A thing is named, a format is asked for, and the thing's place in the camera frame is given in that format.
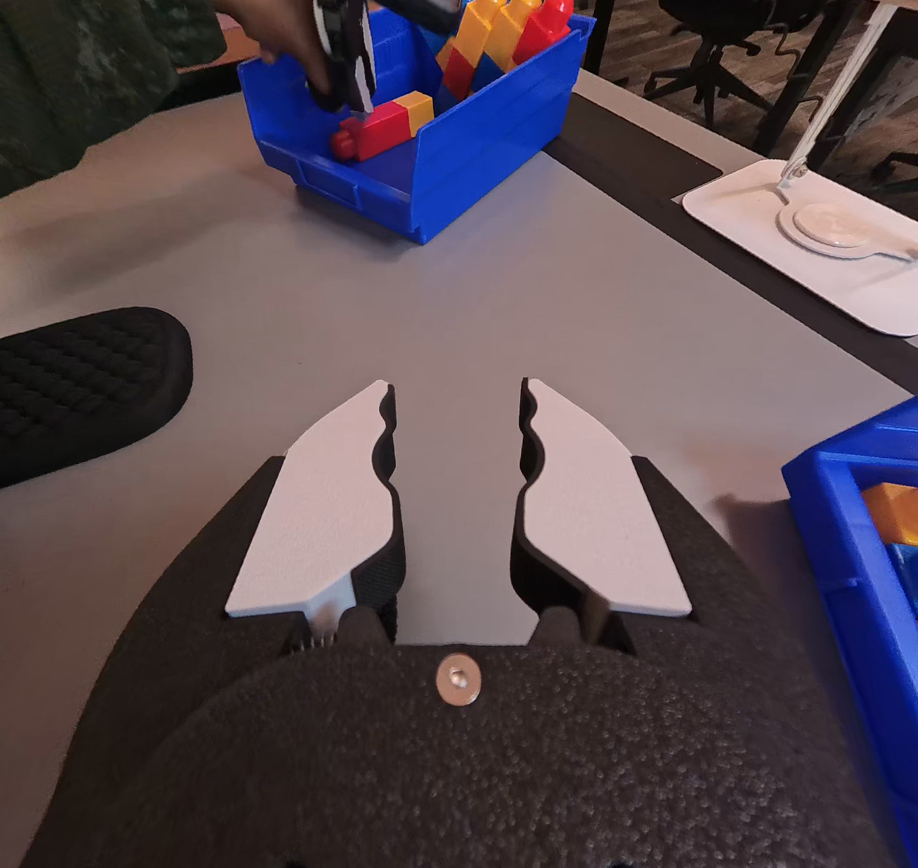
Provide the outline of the red mega block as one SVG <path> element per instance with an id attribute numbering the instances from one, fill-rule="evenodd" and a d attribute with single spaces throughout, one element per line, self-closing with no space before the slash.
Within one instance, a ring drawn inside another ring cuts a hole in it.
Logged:
<path id="1" fill-rule="evenodd" d="M 361 120 L 344 119 L 329 146 L 338 162 L 365 162 L 412 138 L 409 111 L 396 101 L 387 102 Z"/>

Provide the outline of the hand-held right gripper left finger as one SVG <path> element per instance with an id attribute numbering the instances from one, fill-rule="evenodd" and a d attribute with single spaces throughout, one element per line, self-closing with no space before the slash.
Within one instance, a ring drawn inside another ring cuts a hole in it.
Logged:
<path id="1" fill-rule="evenodd" d="M 225 604 L 233 618 L 301 613 L 337 628 L 356 606 L 397 627 L 406 576 L 393 385 L 376 380 L 285 452 Z"/>

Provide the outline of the blue plastic bin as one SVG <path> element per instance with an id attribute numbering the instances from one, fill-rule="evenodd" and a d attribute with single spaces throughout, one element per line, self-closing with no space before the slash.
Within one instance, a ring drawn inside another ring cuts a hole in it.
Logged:
<path id="1" fill-rule="evenodd" d="M 824 440 L 782 475 L 910 866 L 917 857 L 917 626 L 861 493 L 917 487 L 917 399 Z"/>
<path id="2" fill-rule="evenodd" d="M 561 132 L 595 21 L 575 14 L 558 43 L 450 108 L 415 139 L 343 164 L 329 139 L 342 115 L 312 99 L 300 64 L 238 66 L 251 130 L 266 164 L 319 198 L 430 242 Z"/>

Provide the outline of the row of mega block towers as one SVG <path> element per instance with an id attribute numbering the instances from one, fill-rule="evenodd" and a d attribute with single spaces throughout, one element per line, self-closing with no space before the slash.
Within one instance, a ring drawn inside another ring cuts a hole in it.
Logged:
<path id="1" fill-rule="evenodd" d="M 568 36 L 573 0 L 472 0 L 457 33 L 436 56 L 442 70 L 434 101 L 446 111 Z"/>

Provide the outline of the black textured pad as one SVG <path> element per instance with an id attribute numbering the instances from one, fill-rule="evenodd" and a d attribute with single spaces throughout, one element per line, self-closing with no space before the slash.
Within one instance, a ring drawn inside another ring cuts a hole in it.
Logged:
<path id="1" fill-rule="evenodd" d="M 1 487 L 128 447 L 167 425 L 193 384 L 183 324 L 100 311 L 1 340 Z"/>

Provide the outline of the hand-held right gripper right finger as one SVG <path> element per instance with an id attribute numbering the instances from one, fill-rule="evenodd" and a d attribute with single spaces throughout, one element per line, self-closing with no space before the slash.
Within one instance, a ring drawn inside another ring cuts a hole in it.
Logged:
<path id="1" fill-rule="evenodd" d="M 688 592 L 634 456 L 544 381 L 521 385 L 519 492 L 511 584 L 536 613 L 549 606 L 687 617 Z"/>

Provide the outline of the blue mega block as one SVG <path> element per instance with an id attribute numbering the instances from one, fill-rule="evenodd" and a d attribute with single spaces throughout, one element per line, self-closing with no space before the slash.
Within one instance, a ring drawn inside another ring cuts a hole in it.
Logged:
<path id="1" fill-rule="evenodd" d="M 910 606 L 917 616 L 917 552 L 914 545 L 889 543 L 886 545 L 890 563 Z"/>

